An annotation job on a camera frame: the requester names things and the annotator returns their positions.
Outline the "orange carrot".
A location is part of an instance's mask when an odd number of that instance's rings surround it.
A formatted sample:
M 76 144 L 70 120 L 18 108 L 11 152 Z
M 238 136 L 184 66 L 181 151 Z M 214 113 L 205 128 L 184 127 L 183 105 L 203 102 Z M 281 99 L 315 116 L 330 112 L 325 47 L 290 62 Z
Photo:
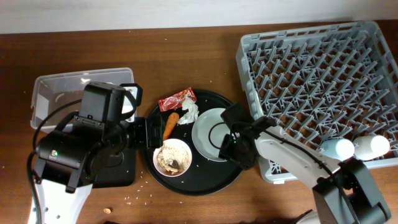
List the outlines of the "orange carrot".
M 170 137 L 170 135 L 171 135 L 174 127 L 177 125 L 179 119 L 180 119 L 180 116 L 178 113 L 172 113 L 168 117 L 166 125 L 165 125 L 165 129 L 164 129 L 164 134 L 163 134 L 164 141 Z

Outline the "white tissue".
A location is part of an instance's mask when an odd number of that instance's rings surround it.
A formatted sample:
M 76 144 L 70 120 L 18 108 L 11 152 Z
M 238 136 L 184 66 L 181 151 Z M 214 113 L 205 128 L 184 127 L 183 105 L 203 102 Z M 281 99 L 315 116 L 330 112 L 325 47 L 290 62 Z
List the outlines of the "white tissue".
M 182 109 L 187 112 L 177 121 L 178 124 L 194 123 L 198 118 L 198 106 L 191 98 L 185 98 L 182 103 Z

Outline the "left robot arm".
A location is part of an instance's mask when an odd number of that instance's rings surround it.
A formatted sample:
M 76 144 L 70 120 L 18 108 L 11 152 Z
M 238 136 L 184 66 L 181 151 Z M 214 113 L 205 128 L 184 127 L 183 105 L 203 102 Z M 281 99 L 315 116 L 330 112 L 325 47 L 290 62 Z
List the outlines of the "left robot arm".
M 29 223 L 76 223 L 93 188 L 134 183 L 136 151 L 160 147 L 165 126 L 159 115 L 129 121 L 141 99 L 136 83 L 90 82 L 72 102 L 78 111 L 42 139 L 33 138 Z

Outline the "light blue cup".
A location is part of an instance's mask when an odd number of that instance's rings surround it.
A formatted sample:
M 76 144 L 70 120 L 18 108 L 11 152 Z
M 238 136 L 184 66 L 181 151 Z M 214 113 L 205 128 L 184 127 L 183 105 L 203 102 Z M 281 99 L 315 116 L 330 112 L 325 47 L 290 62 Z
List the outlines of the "light blue cup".
M 320 145 L 319 152 L 327 157 L 344 161 L 354 155 L 354 144 L 348 139 L 331 139 Z

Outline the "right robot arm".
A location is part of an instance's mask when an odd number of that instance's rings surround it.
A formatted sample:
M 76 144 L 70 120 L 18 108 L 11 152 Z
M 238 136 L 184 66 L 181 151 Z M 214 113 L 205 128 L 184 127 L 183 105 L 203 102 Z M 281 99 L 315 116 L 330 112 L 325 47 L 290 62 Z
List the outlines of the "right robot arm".
M 242 169 L 259 158 L 281 165 L 313 192 L 316 210 L 296 223 L 385 223 L 391 211 L 369 169 L 355 158 L 346 162 L 324 156 L 287 134 L 265 116 L 253 119 L 241 105 L 225 109 L 227 134 L 219 157 Z

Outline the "red snack wrapper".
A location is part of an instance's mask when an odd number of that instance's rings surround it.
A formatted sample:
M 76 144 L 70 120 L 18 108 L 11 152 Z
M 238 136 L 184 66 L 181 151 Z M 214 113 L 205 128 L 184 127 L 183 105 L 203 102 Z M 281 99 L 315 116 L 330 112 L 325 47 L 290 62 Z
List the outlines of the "red snack wrapper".
M 187 88 L 163 100 L 159 100 L 159 109 L 161 112 L 164 112 L 167 110 L 176 110 L 178 108 L 181 108 L 182 103 L 185 101 L 186 98 L 190 98 L 194 102 L 197 101 L 194 91 L 191 88 Z

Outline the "grey plate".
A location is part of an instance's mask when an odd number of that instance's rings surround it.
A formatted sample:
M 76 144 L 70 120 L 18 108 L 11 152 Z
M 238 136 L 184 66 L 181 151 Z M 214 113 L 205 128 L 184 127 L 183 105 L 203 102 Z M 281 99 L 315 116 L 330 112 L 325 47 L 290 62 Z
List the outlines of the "grey plate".
M 226 162 L 219 158 L 224 137 L 229 134 L 221 114 L 225 108 L 213 108 L 205 111 L 195 121 L 192 128 L 192 141 L 197 151 L 206 159 L 214 162 Z

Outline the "rice and food scraps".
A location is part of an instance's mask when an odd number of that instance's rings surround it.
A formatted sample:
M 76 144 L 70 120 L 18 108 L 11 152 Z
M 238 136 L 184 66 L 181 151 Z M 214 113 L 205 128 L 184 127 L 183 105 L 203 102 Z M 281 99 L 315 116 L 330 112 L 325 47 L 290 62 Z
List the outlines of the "rice and food scraps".
M 183 147 L 164 145 L 156 155 L 156 160 L 159 167 L 171 176 L 185 172 L 190 165 L 190 155 Z

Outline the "pink bowl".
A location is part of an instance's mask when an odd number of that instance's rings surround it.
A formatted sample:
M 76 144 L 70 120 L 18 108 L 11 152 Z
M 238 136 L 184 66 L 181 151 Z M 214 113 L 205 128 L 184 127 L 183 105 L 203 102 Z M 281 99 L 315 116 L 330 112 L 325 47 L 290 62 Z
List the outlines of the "pink bowl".
M 154 150 L 152 162 L 161 175 L 177 177 L 189 169 L 192 163 L 192 152 L 184 141 L 168 139 L 160 148 Z

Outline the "white cup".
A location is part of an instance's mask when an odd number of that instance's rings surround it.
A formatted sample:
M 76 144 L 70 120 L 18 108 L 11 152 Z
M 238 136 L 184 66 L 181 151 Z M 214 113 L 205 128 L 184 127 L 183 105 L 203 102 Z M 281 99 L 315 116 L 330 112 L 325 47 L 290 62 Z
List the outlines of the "white cup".
M 355 156 L 362 161 L 381 157 L 390 150 L 389 140 L 381 135 L 361 136 L 353 144 Z

